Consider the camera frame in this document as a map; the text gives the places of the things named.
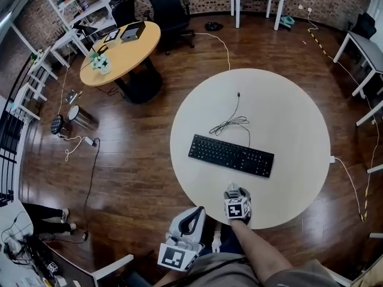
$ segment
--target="wooden floor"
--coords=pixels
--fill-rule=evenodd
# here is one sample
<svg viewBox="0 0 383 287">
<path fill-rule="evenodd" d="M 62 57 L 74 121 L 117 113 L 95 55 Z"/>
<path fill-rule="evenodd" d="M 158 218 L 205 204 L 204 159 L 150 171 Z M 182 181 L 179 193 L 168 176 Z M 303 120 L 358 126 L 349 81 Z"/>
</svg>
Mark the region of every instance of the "wooden floor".
<svg viewBox="0 0 383 287">
<path fill-rule="evenodd" d="M 213 34 L 226 43 L 232 69 L 272 71 L 292 80 L 310 95 L 326 121 L 332 155 L 344 161 L 364 206 L 366 168 L 377 135 L 370 122 L 355 128 L 355 122 L 368 111 L 365 101 L 351 97 L 355 83 L 323 54 L 307 33 L 308 23 L 297 22 L 291 32 L 283 29 L 275 32 L 273 19 L 242 17 L 240 29 L 234 28 L 235 19 L 230 16 L 193 18 L 191 28 L 206 32 L 206 22 L 224 24 L 221 31 Z M 314 33 L 329 55 L 334 56 L 340 35 L 326 28 Z M 221 42 L 208 35 L 196 35 L 194 42 L 194 49 L 180 45 L 170 56 L 161 52 L 151 55 L 163 77 L 163 87 L 152 101 L 143 105 L 129 104 L 119 94 L 108 97 L 86 87 L 79 77 L 83 56 L 71 61 L 65 90 L 82 90 L 78 104 L 99 120 L 96 131 L 85 132 L 75 127 L 74 134 L 99 137 L 101 148 L 88 202 L 90 238 L 82 245 L 54 246 L 85 269 L 98 269 L 128 253 L 140 255 L 154 249 L 157 254 L 172 218 L 193 206 L 172 169 L 169 152 L 172 122 L 193 88 L 227 70 L 226 51 Z M 346 55 L 340 62 L 350 70 L 353 67 Z M 60 83 L 64 74 L 65 69 L 61 69 Z M 114 83 L 102 89 L 108 91 L 112 87 Z M 65 162 L 65 150 L 72 149 L 77 141 L 64 142 L 50 134 L 51 120 L 60 105 L 59 84 L 50 81 L 44 93 L 48 102 L 41 110 L 41 121 L 31 125 L 26 143 L 22 200 L 68 207 L 70 219 L 84 228 L 83 203 L 96 148 L 83 143 Z M 61 113 L 65 115 L 68 110 L 69 105 L 64 102 Z M 383 144 L 376 150 L 375 164 L 381 163 Z M 368 218 L 361 222 L 353 188 L 337 162 L 330 166 L 323 189 L 307 210 L 290 222 L 257 232 L 294 265 L 316 258 L 334 271 L 347 273 L 358 264 L 368 234 L 383 231 L 382 197 L 382 174 L 377 172 L 370 180 Z"/>
</svg>

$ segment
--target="human arm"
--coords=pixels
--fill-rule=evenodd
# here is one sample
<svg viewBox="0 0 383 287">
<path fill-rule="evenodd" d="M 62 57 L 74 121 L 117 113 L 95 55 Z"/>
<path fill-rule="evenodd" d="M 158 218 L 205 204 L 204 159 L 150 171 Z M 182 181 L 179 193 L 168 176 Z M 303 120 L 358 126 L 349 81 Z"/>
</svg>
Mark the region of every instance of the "human arm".
<svg viewBox="0 0 383 287">
<path fill-rule="evenodd" d="M 262 284 L 273 274 L 293 266 L 272 245 L 259 237 L 241 220 L 232 220 L 231 225 L 251 268 Z"/>
<path fill-rule="evenodd" d="M 182 279 L 187 272 L 180 272 L 175 270 L 170 270 L 165 276 L 160 279 L 153 287 L 161 287 L 168 283 L 174 282 L 175 280 Z"/>
</svg>

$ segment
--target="round wooden table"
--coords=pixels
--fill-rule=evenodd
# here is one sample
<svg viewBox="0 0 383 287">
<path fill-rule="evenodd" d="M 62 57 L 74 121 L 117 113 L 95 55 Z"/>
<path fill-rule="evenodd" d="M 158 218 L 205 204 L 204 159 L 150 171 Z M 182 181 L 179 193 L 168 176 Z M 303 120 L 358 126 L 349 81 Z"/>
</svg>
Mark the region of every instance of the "round wooden table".
<svg viewBox="0 0 383 287">
<path fill-rule="evenodd" d="M 111 72 L 103 75 L 97 69 L 92 69 L 90 55 L 94 51 L 90 50 L 81 65 L 80 79 L 85 85 L 92 87 L 114 81 L 124 91 L 127 99 L 134 103 L 142 103 L 154 97 L 162 86 L 161 76 L 149 59 L 149 54 L 160 40 L 161 31 L 155 23 L 145 22 L 145 29 L 139 39 L 122 42 L 120 37 L 127 26 L 120 28 L 116 41 L 107 43 L 109 46 L 105 55 L 110 60 Z M 95 51 L 105 45 L 104 40 L 105 37 L 93 45 Z M 147 71 L 134 73 L 133 69 L 141 63 L 146 65 Z M 125 84 L 121 77 L 127 73 L 130 81 Z"/>
<path fill-rule="evenodd" d="M 188 157 L 194 134 L 248 146 L 248 132 L 226 127 L 220 136 L 209 130 L 245 116 L 250 148 L 273 153 L 270 178 L 232 170 Z M 290 80 L 259 69 L 222 72 L 199 84 L 181 104 L 171 131 L 174 172 L 187 196 L 214 219 L 227 223 L 223 193 L 231 182 L 251 195 L 250 227 L 269 228 L 302 213 L 320 192 L 330 164 L 330 138 L 314 101 Z"/>
</svg>

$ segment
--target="white cable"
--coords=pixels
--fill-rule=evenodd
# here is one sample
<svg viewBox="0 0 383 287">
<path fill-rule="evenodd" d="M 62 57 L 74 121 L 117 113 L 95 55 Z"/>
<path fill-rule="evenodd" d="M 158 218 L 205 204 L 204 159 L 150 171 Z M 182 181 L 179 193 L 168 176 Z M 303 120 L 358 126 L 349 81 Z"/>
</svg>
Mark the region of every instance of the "white cable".
<svg viewBox="0 0 383 287">
<path fill-rule="evenodd" d="M 354 82 L 359 86 L 359 83 L 357 82 L 357 80 L 355 80 L 355 78 L 351 75 L 351 73 L 346 69 L 346 68 L 344 68 L 344 66 L 341 64 L 341 63 L 339 63 L 339 62 L 337 62 L 338 64 L 340 64 L 341 65 L 341 67 L 344 69 L 344 70 L 346 70 L 347 71 L 347 73 L 350 75 L 350 77 L 354 80 Z M 367 96 L 366 96 L 366 100 L 367 100 L 367 103 L 368 103 L 368 105 L 369 105 L 369 108 L 370 108 L 370 110 L 372 111 L 372 108 L 371 108 L 371 105 L 370 105 L 370 101 L 369 101 L 369 99 L 367 98 Z M 378 123 L 376 122 L 376 119 L 375 119 L 375 115 L 372 115 L 372 117 L 373 117 L 373 123 L 375 123 L 375 126 L 376 126 L 376 131 L 378 132 L 378 139 L 377 139 L 377 141 L 376 141 L 376 145 L 375 145 L 375 147 L 374 147 L 374 149 L 373 149 L 373 151 L 372 151 L 372 158 L 371 158 L 371 165 L 370 165 L 370 169 L 372 168 L 372 164 L 373 164 L 373 158 L 374 158 L 374 156 L 375 156 L 375 151 L 376 151 L 376 148 L 378 147 L 378 145 L 379 145 L 379 127 L 378 127 Z M 366 187 L 366 191 L 365 191 L 365 193 L 366 193 L 366 198 L 367 198 L 367 192 L 368 192 L 368 189 L 369 189 L 369 187 L 370 187 L 370 177 L 371 177 L 371 173 L 369 173 L 369 179 L 368 179 L 368 181 L 367 181 L 367 187 Z M 366 209 L 366 206 L 367 206 L 367 199 L 366 199 L 366 201 L 365 201 L 365 204 L 364 204 L 364 208 Z"/>
<path fill-rule="evenodd" d="M 314 24 L 310 21 L 310 14 L 311 14 L 311 12 L 309 12 L 309 13 L 307 14 L 307 20 L 308 20 L 313 26 L 315 26 L 315 28 L 309 28 L 308 31 L 311 31 L 311 30 L 318 30 L 319 28 L 318 28 L 316 25 L 314 25 Z"/>
<path fill-rule="evenodd" d="M 150 7 L 151 7 L 151 5 L 150 5 L 150 4 L 148 4 L 148 3 L 144 2 L 144 1 L 141 1 L 141 0 L 136 0 L 136 1 L 138 1 L 138 2 L 140 2 L 140 3 L 142 3 L 142 4 L 145 4 L 145 5 L 148 5 L 148 6 L 150 6 Z"/>
<path fill-rule="evenodd" d="M 80 138 L 80 142 L 77 144 L 77 146 L 71 152 L 69 152 L 68 149 L 65 150 L 65 154 L 66 154 L 65 161 L 69 160 L 69 155 L 71 155 L 74 151 L 76 151 L 76 149 L 81 145 L 81 143 L 83 142 L 83 140 L 86 137 L 76 136 L 74 138 L 63 138 L 65 141 L 71 141 L 71 140 L 77 139 L 77 138 Z"/>
<path fill-rule="evenodd" d="M 349 179 L 350 179 L 350 181 L 351 181 L 351 185 L 352 185 L 352 187 L 353 187 L 353 189 L 354 189 L 354 192 L 355 192 L 355 198 L 357 199 L 357 203 L 358 203 L 358 211 L 359 211 L 359 215 L 361 215 L 361 212 L 360 212 L 360 204 L 359 204 L 359 199 L 358 199 L 357 190 L 355 189 L 355 185 L 354 185 L 354 183 L 353 183 L 353 181 L 352 181 L 352 179 L 351 179 L 351 176 L 349 175 L 346 166 L 343 164 L 343 161 L 340 160 L 340 159 L 337 158 L 337 157 L 334 157 L 334 159 L 339 160 L 339 161 L 342 163 L 342 165 L 343 165 L 343 167 L 345 168 L 345 170 L 346 170 L 346 173 L 347 173 L 347 175 L 348 175 L 348 177 L 349 177 Z"/>
<path fill-rule="evenodd" d="M 198 34 L 198 35 L 210 35 L 210 36 L 212 36 L 212 37 L 217 38 L 220 42 L 222 42 L 223 45 L 224 45 L 225 48 L 226 48 L 226 51 L 227 51 L 227 63 L 229 64 L 229 70 L 230 70 L 229 50 L 227 49 L 226 44 L 225 44 L 219 37 L 214 36 L 214 35 L 211 35 L 211 34 L 209 34 L 209 33 L 194 33 L 194 34 Z M 181 36 L 190 36 L 190 35 L 192 35 L 192 34 L 184 34 L 184 35 L 181 35 Z"/>
<path fill-rule="evenodd" d="M 68 64 L 69 64 L 69 61 L 71 60 L 71 49 L 69 48 L 69 45 L 68 45 Z M 62 89 L 61 89 L 61 99 L 60 99 L 60 108 L 59 108 L 59 112 L 57 113 L 58 115 L 60 114 L 60 111 L 61 111 L 61 106 L 62 106 L 62 95 L 64 93 L 64 85 L 65 85 L 65 80 L 66 80 L 66 75 L 68 74 L 68 69 L 69 67 L 66 67 L 66 72 L 65 72 L 65 77 L 64 77 L 64 83 L 62 84 Z"/>
</svg>

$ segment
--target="black pants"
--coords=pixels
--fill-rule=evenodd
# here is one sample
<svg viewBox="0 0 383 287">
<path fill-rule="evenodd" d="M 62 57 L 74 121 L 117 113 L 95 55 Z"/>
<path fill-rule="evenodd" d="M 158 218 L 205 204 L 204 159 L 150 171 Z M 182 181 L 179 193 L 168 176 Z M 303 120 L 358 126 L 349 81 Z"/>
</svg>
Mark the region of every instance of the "black pants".
<svg viewBox="0 0 383 287">
<path fill-rule="evenodd" d="M 55 217 L 61 218 L 61 209 L 54 209 L 28 203 L 23 203 L 23 206 L 32 220 L 35 234 L 64 233 L 71 231 L 71 226 L 68 223 L 52 223 L 42 220 Z"/>
</svg>

